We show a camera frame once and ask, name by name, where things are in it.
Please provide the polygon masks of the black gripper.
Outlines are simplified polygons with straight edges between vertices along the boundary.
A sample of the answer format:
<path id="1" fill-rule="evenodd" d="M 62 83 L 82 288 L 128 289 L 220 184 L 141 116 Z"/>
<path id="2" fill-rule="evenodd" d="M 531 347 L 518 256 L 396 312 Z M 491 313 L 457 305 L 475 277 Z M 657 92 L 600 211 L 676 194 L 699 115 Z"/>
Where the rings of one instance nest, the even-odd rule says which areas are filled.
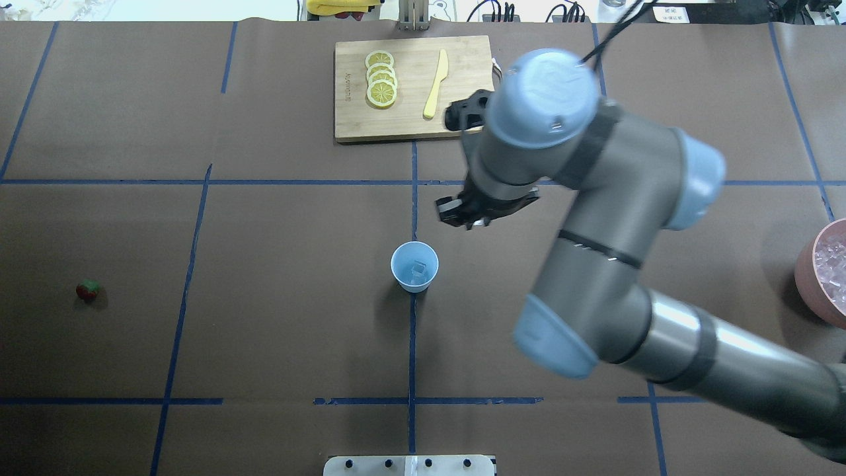
<path id="1" fill-rule="evenodd" d="M 493 220 L 516 214 L 540 199 L 540 189 L 531 187 L 521 198 L 499 200 L 490 198 L 480 190 L 465 189 L 458 198 L 446 196 L 435 201 L 436 214 L 440 222 L 454 228 L 472 229 L 477 222 L 487 227 Z"/>

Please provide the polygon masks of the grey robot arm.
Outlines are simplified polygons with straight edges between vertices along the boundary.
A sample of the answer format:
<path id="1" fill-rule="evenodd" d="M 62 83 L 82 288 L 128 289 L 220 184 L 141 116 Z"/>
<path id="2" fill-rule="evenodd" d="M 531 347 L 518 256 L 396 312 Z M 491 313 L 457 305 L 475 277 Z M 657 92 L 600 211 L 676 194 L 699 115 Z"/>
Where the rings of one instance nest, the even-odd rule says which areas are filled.
<path id="1" fill-rule="evenodd" d="M 719 196 L 726 166 L 683 130 L 629 114 L 600 94 L 580 58 L 528 52 L 498 90 L 451 103 L 467 175 L 436 202 L 454 227 L 490 225 L 540 198 L 539 180 L 574 190 L 513 332 L 546 370 L 588 377 L 620 365 L 769 424 L 844 463 L 844 364 L 822 364 L 638 283 L 662 230 L 695 225 Z"/>

